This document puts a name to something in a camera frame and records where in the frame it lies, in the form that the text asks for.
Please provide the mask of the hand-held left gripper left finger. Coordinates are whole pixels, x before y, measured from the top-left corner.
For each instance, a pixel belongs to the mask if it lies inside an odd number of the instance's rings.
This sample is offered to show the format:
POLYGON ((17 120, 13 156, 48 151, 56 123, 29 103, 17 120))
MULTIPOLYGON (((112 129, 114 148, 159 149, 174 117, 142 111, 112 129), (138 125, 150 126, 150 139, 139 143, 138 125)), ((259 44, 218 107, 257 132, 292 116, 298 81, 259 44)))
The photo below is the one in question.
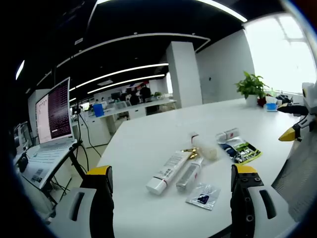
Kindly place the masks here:
POLYGON ((84 175, 55 208, 58 238, 113 238, 112 166, 96 167, 84 175))

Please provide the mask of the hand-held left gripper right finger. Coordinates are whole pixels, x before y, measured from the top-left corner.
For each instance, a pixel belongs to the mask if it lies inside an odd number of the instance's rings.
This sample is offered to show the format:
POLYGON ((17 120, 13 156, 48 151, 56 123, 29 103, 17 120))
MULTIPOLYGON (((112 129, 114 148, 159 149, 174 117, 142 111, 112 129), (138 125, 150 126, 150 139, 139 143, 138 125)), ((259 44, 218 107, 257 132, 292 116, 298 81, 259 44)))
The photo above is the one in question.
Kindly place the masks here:
POLYGON ((285 238, 296 227, 287 202, 250 166, 231 168, 231 237, 285 238))

